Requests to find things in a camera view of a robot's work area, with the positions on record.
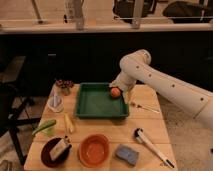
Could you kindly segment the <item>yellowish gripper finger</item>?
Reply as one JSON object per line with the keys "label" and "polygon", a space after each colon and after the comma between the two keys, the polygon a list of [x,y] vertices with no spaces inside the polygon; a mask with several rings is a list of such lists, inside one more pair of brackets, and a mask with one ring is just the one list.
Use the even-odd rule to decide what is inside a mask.
{"label": "yellowish gripper finger", "polygon": [[128,104],[131,100],[131,96],[132,96],[132,92],[131,91],[127,91],[123,93],[123,98],[126,104]]}

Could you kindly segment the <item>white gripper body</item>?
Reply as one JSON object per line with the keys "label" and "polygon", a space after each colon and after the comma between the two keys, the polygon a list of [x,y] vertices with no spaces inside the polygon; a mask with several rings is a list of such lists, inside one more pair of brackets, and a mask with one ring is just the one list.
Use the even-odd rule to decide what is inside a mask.
{"label": "white gripper body", "polygon": [[136,80],[125,73],[119,73],[115,80],[110,83],[110,87],[117,87],[122,92],[130,92],[136,84]]}

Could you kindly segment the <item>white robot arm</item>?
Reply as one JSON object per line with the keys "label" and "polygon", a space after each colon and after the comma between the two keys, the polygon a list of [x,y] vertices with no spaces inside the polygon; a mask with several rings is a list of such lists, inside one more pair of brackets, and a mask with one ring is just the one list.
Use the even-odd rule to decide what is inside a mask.
{"label": "white robot arm", "polygon": [[150,63],[151,55],[145,49],[125,55],[119,63],[121,72],[109,87],[119,88],[128,102],[136,81],[141,81],[213,130],[213,92],[157,71]]}

